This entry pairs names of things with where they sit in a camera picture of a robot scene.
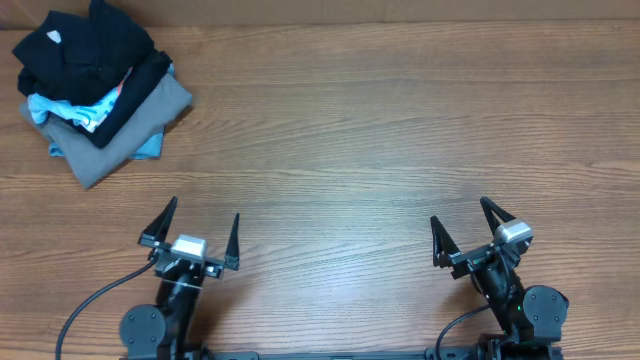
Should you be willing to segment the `black polo shirt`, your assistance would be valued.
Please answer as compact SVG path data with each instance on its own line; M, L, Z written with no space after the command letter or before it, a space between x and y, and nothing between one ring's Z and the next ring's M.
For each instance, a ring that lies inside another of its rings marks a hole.
M146 30L104 1L91 2L86 17L50 11L12 50L23 65L17 89L92 105L153 49Z

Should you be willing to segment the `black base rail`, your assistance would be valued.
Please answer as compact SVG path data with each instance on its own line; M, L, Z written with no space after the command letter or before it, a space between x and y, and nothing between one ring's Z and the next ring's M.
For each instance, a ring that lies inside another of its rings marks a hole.
M440 356L434 347L422 351L333 352L296 354L259 354L257 352L211 352L207 348L187 355L161 354L159 359L203 360L472 360L478 359L472 347L443 347Z

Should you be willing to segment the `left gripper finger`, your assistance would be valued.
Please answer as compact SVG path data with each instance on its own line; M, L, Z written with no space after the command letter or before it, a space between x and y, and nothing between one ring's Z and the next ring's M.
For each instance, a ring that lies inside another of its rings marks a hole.
M234 222L230 232L227 248L225 251L226 261L238 261L239 260L239 220L240 214L237 213L234 217Z
M141 244L165 242L177 204L178 198L173 196L164 210L142 231L140 235Z

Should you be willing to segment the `grey folded shirt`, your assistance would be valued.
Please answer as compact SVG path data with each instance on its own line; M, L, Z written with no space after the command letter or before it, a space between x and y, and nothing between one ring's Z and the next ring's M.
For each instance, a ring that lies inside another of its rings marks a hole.
M85 189L94 186L130 159L151 136L165 132L192 103L193 97L170 73L165 75L153 92L139 106L129 121L104 148L93 145L88 138L72 129L57 115L50 115L38 125L24 102L19 113L48 142L54 141L63 151L72 173Z

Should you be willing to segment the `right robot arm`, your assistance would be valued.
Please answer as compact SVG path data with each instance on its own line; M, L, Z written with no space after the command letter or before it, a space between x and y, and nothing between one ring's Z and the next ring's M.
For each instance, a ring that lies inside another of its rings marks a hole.
M501 328L497 335L483 334L460 359L561 359L562 326L569 300L558 290L544 285L524 287L516 267L531 246L530 225L483 197L480 204L491 231L488 244L462 252L437 216L430 218L433 265L451 269L455 279L469 276L486 304L451 321L438 335L433 354L445 359L445 335L456 325L490 310Z

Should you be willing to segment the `light blue printed folded shirt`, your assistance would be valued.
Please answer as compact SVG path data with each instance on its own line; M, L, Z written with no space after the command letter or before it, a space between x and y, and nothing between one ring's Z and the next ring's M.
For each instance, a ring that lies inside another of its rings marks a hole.
M165 125L192 104L193 96L169 73L142 100L127 120L120 118L117 98L127 101L138 96L124 84L112 88L97 103L72 106L68 100L50 100L37 93L29 95L19 107L20 114L42 134L51 135L62 148L78 140L98 149L114 150L125 156L129 144L136 148L161 133Z

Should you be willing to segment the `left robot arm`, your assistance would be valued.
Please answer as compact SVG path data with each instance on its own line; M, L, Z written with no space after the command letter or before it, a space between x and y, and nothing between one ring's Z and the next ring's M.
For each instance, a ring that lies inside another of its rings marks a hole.
M119 335L132 360L211 359L204 344L188 342L197 300L205 279L239 269L240 216L234 217L224 257L216 259L207 255L205 239L181 234L173 243L165 241L177 204L172 198L138 240L151 249L150 266L160 285L153 304L137 305L121 320Z

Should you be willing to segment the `black folded shirt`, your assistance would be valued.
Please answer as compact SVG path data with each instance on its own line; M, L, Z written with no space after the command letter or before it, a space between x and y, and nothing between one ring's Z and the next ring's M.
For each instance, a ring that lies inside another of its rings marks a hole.
M94 104L74 105L68 100L51 100L34 93L27 97L27 108L36 124L42 125L50 115L57 115L93 145L104 148L171 72L171 67L172 60L164 51L153 50Z

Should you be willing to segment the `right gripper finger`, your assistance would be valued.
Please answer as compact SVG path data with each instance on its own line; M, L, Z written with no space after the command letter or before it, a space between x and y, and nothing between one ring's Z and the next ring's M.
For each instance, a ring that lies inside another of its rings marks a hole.
M451 266L452 258L460 255L460 250L437 216L430 218L433 238L433 265Z
M480 205L493 235L500 232L500 227L502 225L516 219L515 216L502 209L489 197L483 196L480 199Z

